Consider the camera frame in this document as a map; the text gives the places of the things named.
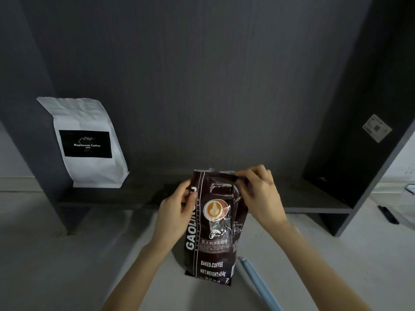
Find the black remote control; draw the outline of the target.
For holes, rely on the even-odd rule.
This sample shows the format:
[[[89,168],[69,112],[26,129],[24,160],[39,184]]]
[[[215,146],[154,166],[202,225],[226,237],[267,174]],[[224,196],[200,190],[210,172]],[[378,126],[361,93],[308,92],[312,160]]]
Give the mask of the black remote control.
[[[383,214],[383,216],[386,218],[386,220],[394,225],[399,225],[400,222],[397,220],[397,218],[391,213],[391,211],[384,206],[378,205],[378,209]]]

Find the person's right forearm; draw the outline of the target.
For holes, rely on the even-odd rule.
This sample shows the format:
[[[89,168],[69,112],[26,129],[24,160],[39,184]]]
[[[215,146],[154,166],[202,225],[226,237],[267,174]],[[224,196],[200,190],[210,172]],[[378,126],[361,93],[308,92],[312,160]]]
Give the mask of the person's right forearm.
[[[372,311],[288,221],[264,226],[281,247],[319,311]]]

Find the light blue pen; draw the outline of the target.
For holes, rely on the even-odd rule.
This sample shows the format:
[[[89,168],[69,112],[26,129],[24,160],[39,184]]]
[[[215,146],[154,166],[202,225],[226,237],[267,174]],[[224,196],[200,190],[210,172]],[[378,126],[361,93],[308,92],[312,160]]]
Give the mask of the light blue pen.
[[[238,256],[239,262],[241,266],[247,273],[249,279],[251,280],[252,284],[256,288],[257,292],[259,293],[260,297],[270,309],[270,311],[283,311],[282,307],[279,305],[277,299],[273,296],[265,282],[262,280],[260,275],[254,269],[253,265],[249,262],[248,259]]]

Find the person's left forearm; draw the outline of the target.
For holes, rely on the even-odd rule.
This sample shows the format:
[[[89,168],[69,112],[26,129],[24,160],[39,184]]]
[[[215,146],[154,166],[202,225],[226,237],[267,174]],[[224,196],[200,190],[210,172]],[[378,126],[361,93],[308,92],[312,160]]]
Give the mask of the person's left forearm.
[[[101,311],[138,311],[156,272],[174,245],[174,242],[157,240],[145,245]]]

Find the person's left hand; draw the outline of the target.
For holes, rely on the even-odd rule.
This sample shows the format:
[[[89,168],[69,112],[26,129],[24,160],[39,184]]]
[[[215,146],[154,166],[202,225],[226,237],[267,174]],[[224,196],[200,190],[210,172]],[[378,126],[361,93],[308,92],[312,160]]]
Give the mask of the person's left hand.
[[[184,235],[188,224],[184,223],[182,209],[191,191],[191,180],[180,183],[174,193],[164,199],[159,207],[153,237],[148,244],[151,252],[165,256]]]

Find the white sticker label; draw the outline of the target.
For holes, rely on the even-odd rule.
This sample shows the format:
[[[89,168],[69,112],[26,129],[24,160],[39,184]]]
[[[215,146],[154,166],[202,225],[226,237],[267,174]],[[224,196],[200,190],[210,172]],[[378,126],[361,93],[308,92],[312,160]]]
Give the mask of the white sticker label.
[[[380,143],[393,130],[376,114],[371,115],[362,126],[362,129],[366,131],[376,143]]]

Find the dark brown coffee bag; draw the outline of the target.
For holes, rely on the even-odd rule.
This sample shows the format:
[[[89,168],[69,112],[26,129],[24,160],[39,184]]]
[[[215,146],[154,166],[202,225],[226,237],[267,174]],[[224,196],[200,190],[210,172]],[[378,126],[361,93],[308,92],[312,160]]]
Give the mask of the dark brown coffee bag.
[[[236,251],[248,214],[234,172],[194,170],[197,198],[184,241],[185,274],[231,286]]]

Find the white coffee bag black label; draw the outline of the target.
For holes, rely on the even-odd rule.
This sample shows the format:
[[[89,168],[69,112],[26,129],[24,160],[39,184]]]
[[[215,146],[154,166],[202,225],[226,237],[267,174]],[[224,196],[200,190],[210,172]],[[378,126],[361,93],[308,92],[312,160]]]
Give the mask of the white coffee bag black label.
[[[129,175],[114,126],[95,99],[38,97],[53,117],[66,170],[74,188],[119,189]]]

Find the dark grey shelf unit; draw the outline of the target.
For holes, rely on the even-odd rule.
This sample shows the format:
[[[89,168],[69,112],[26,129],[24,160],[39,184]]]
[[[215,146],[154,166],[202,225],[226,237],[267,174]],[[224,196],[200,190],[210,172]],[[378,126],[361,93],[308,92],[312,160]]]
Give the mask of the dark grey shelf unit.
[[[37,97],[101,102],[122,188],[72,188]],[[415,131],[415,0],[0,0],[0,122],[69,233],[264,164],[339,237]]]

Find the person's right hand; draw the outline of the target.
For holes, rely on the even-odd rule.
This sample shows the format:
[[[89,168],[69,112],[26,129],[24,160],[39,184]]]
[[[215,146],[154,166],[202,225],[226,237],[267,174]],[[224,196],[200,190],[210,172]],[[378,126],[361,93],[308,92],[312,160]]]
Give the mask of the person's right hand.
[[[274,234],[288,223],[270,170],[258,165],[237,171],[235,175],[246,177],[252,184],[255,202],[250,213],[269,234]]]

